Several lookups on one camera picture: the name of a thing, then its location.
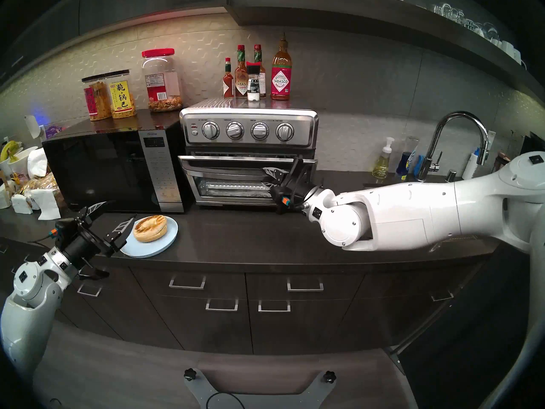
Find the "toasted bagel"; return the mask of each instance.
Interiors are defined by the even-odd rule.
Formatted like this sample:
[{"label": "toasted bagel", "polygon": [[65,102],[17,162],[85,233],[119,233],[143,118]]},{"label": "toasted bagel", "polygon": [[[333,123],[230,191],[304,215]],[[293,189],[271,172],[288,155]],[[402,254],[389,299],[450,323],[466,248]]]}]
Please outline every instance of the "toasted bagel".
[{"label": "toasted bagel", "polygon": [[139,242],[152,242],[167,232],[167,219],[164,215],[152,215],[140,220],[132,234]]}]

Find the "plate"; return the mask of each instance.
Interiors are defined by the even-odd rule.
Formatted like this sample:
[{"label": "plate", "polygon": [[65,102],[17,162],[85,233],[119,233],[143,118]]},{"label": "plate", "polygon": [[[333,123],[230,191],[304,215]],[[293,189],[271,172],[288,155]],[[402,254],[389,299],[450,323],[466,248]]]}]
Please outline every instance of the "plate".
[{"label": "plate", "polygon": [[153,242],[139,242],[135,239],[133,233],[138,222],[144,218],[147,217],[145,216],[135,221],[132,226],[131,234],[127,237],[127,243],[121,248],[121,252],[132,258],[147,258],[163,252],[172,244],[172,242],[174,242],[174,239],[176,239],[176,235],[178,234],[178,223],[169,216],[165,216],[167,219],[166,234]]}]

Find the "kitchen backsplash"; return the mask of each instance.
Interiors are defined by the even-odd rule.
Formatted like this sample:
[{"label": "kitchen backsplash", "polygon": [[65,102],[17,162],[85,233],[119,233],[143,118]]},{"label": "kitchen backsplash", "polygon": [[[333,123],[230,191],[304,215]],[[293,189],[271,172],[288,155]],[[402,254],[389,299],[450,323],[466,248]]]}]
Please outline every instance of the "kitchen backsplash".
[{"label": "kitchen backsplash", "polygon": [[[90,39],[45,60],[0,93],[0,137],[32,143],[23,117],[40,124],[72,125],[86,119],[81,78],[130,69],[137,108],[147,108],[141,52],[174,48],[185,105],[220,96],[225,57],[236,61],[237,44],[261,44],[270,87],[271,60],[280,27],[239,27],[228,14],[181,17],[141,24]],[[497,132],[498,150],[518,154],[529,131],[545,136],[545,109],[528,96],[473,67],[411,45],[367,35],[286,28],[293,59],[292,99],[303,99],[320,117],[316,157],[320,170],[368,171],[384,146],[396,139],[390,170],[407,135],[420,138],[425,153],[437,121],[454,110],[478,116]],[[439,173],[463,170],[479,144],[467,120],[445,128],[437,152]]]}]

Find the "shelf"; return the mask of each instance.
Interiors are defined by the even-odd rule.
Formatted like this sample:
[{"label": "shelf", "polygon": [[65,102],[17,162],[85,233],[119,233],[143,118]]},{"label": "shelf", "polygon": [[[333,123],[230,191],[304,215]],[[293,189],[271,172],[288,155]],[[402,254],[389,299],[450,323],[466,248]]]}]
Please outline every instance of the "shelf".
[{"label": "shelf", "polygon": [[241,26],[293,26],[363,33],[455,58],[545,106],[545,89],[500,48],[463,26],[399,0],[229,0]]}]

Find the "kitchen faucet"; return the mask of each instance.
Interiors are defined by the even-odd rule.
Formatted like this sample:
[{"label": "kitchen faucet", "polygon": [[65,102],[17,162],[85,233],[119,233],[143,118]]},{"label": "kitchen faucet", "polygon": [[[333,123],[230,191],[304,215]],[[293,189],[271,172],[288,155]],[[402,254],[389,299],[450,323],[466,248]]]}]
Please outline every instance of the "kitchen faucet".
[{"label": "kitchen faucet", "polygon": [[477,164],[484,165],[485,160],[487,157],[488,151],[486,150],[488,147],[488,133],[486,132],[485,127],[482,125],[481,121],[475,117],[473,114],[467,111],[455,111],[447,114],[445,117],[441,119],[441,121],[437,124],[437,127],[435,128],[435,132],[433,133],[432,141],[429,144],[428,152],[426,153],[426,157],[424,158],[424,161],[422,162],[422,166],[420,167],[420,171],[416,175],[416,180],[418,181],[426,181],[426,177],[428,176],[428,171],[436,172],[439,171],[439,159],[437,160],[437,163],[432,164],[432,157],[433,152],[435,151],[435,147],[437,146],[437,142],[439,141],[439,135],[441,134],[441,131],[443,130],[443,127],[445,125],[458,117],[464,117],[472,122],[475,123],[475,125],[479,128],[479,133],[481,135],[481,146],[479,149],[479,155],[477,156]]}]

